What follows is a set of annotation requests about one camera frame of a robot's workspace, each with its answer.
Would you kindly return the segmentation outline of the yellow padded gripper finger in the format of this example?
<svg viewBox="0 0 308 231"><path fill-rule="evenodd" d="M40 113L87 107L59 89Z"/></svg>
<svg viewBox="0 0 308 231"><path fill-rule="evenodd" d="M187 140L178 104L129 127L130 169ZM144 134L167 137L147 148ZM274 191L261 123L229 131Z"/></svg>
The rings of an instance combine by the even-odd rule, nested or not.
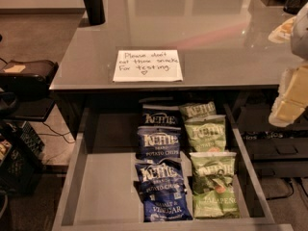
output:
<svg viewBox="0 0 308 231"><path fill-rule="evenodd" d="M274 29L268 36L269 41L274 43L284 43L290 40L295 17L291 17Z"/></svg>
<svg viewBox="0 0 308 231"><path fill-rule="evenodd" d="M269 123L276 127L287 127L293 124L307 107L308 65L286 69L281 76Z"/></svg>

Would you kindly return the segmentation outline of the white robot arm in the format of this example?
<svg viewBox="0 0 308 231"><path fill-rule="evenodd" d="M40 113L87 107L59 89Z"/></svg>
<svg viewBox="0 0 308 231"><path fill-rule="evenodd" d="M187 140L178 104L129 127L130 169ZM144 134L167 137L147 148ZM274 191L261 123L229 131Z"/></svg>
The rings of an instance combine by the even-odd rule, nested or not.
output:
<svg viewBox="0 0 308 231"><path fill-rule="evenodd" d="M287 68L281 75L269 123L276 127L293 124L308 107L308 4L295 17L284 22L270 35L276 42L290 39L291 51L303 60L297 68Z"/></svg>

